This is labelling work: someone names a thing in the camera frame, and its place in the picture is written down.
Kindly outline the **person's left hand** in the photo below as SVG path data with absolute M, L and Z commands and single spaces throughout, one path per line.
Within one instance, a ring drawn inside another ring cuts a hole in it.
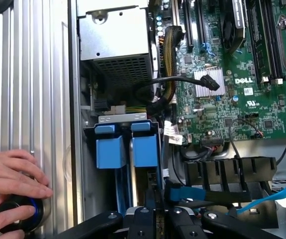
M 53 191 L 48 185 L 48 178 L 30 153 L 21 149 L 0 152 L 0 194 L 49 198 Z

